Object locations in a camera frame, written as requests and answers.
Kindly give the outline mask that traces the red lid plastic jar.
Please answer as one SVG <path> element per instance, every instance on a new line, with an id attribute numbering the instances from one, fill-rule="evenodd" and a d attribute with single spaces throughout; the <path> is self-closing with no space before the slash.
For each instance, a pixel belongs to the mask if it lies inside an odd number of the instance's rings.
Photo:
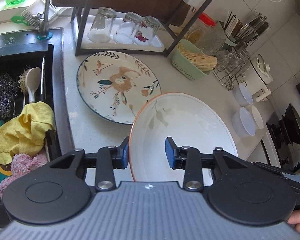
<path id="1" fill-rule="evenodd" d="M 187 31 L 185 38 L 195 44 L 208 30 L 215 26 L 215 20 L 203 12 Z"/>

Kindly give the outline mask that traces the upturned glass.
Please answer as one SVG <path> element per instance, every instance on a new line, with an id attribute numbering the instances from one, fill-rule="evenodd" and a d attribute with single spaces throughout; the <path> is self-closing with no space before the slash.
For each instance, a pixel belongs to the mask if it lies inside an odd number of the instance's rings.
<path id="1" fill-rule="evenodd" d="M 113 40 L 120 44 L 132 44 L 132 35 L 137 25 L 141 22 L 141 16 L 134 12 L 127 12 L 113 36 Z"/>
<path id="2" fill-rule="evenodd" d="M 137 27 L 134 42 L 142 46 L 150 46 L 161 23 L 152 16 L 145 16 Z"/>
<path id="3" fill-rule="evenodd" d="M 88 33 L 88 38 L 94 43 L 107 43 L 116 19 L 116 12 L 112 8 L 100 7 Z"/>

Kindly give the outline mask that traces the upturned glass right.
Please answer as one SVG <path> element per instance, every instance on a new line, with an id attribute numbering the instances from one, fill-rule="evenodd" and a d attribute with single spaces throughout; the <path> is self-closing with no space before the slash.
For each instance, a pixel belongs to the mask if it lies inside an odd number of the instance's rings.
<path id="1" fill-rule="evenodd" d="M 137 27 L 134 42 L 142 46 L 150 46 L 161 23 L 152 16 L 145 16 Z"/>

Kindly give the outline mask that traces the white electric cooker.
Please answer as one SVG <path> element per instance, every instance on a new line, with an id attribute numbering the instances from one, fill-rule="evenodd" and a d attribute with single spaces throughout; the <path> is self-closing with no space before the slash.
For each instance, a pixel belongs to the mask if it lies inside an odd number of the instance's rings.
<path id="1" fill-rule="evenodd" d="M 243 66 L 238 82 L 243 83 L 251 95 L 256 94 L 256 102 L 268 100 L 271 91 L 267 85 L 273 82 L 273 78 L 270 66 L 265 63 L 261 54 L 257 54 Z"/>

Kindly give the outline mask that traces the yellow cleaning cloth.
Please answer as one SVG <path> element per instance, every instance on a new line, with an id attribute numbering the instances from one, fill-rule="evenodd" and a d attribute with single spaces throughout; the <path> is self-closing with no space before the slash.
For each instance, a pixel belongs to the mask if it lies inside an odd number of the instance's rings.
<path id="1" fill-rule="evenodd" d="M 48 104 L 26 104 L 19 116 L 0 126 L 0 164 L 11 163 L 20 153 L 36 155 L 44 146 L 46 132 L 55 129 L 54 112 Z"/>

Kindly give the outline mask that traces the steel wool scrubber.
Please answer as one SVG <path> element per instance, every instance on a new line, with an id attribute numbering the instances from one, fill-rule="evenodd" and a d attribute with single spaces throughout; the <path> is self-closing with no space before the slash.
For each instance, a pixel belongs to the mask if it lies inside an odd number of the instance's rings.
<path id="1" fill-rule="evenodd" d="M 7 73 L 0 76 L 0 118 L 7 119 L 13 112 L 13 104 L 18 94 L 16 81 Z"/>

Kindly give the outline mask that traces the translucent plastic bowl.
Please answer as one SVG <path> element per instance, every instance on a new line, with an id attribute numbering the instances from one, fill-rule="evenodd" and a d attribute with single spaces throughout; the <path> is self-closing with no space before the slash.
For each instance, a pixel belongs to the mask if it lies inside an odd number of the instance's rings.
<path id="1" fill-rule="evenodd" d="M 244 107 L 240 107 L 239 110 L 232 116 L 232 125 L 240 138 L 252 137 L 255 135 L 256 128 L 253 117 Z"/>
<path id="2" fill-rule="evenodd" d="M 245 85 L 242 83 L 239 83 L 238 86 L 233 90 L 233 94 L 236 101 L 242 107 L 247 107 L 254 103 L 247 87 L 245 87 Z"/>

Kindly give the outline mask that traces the white plate orange rim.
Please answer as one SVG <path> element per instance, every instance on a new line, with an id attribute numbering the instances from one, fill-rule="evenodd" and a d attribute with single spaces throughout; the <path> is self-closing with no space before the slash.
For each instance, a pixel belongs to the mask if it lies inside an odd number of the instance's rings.
<path id="1" fill-rule="evenodd" d="M 201 100 L 183 93 L 154 97 L 138 113 L 129 137 L 129 164 L 134 181 L 177 181 L 184 171 L 170 168 L 165 139 L 211 154 L 221 147 L 237 156 L 235 142 L 222 119 Z"/>

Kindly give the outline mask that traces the floral patterned plate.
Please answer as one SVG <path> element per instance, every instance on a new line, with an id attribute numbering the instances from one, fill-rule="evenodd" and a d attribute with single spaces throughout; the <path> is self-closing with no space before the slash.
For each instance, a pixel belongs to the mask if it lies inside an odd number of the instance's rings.
<path id="1" fill-rule="evenodd" d="M 161 94 L 160 83 L 142 61 L 122 52 L 103 51 L 82 61 L 77 89 L 98 116 L 131 125 L 143 105 Z"/>

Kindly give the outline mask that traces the black wok on stove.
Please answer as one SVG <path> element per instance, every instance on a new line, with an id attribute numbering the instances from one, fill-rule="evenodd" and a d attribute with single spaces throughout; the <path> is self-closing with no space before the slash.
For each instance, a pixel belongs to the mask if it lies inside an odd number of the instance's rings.
<path id="1" fill-rule="evenodd" d="M 289 146 L 300 145 L 300 116 L 292 104 L 279 119 L 275 114 L 266 123 L 280 166 L 290 174 L 300 175 L 300 161 L 294 165 Z"/>

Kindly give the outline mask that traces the upturned glass middle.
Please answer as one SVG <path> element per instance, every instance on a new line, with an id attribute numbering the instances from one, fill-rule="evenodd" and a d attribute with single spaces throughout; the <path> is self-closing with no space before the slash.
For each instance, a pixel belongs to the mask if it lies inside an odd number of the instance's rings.
<path id="1" fill-rule="evenodd" d="M 141 16 L 134 12 L 127 12 L 113 36 L 113 40 L 120 44 L 132 44 L 132 35 L 137 25 L 141 22 Z"/>

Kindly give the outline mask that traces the green utensil holder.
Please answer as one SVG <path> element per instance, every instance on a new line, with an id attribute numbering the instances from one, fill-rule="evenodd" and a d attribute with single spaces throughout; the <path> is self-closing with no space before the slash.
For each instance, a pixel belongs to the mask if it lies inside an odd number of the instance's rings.
<path id="1" fill-rule="evenodd" d="M 242 21 L 232 11 L 229 10 L 225 20 L 220 21 L 220 24 L 226 37 L 222 49 L 229 50 L 230 48 L 237 46 L 238 34 L 243 27 Z"/>

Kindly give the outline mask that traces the white ceramic bowl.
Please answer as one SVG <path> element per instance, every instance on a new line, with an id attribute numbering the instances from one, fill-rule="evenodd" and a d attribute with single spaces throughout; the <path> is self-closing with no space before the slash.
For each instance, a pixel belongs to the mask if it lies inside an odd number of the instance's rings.
<path id="1" fill-rule="evenodd" d="M 248 106 L 247 110 L 254 120 L 255 129 L 264 129 L 264 122 L 259 110 L 254 105 Z"/>

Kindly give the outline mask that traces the textured glass mug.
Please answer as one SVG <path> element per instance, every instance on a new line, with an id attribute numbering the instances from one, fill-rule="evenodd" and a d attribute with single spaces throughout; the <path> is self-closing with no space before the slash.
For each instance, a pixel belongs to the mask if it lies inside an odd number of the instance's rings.
<path id="1" fill-rule="evenodd" d="M 224 45 L 226 35 L 219 22 L 214 27 L 199 28 L 195 45 L 206 55 L 215 55 Z"/>

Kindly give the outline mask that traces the upturned glass left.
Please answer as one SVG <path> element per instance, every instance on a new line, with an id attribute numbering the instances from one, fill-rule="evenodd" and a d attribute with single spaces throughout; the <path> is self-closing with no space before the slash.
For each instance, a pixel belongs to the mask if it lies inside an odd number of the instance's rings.
<path id="1" fill-rule="evenodd" d="M 116 19 L 116 12 L 112 8 L 100 7 L 88 33 L 88 38 L 94 43 L 107 43 Z"/>

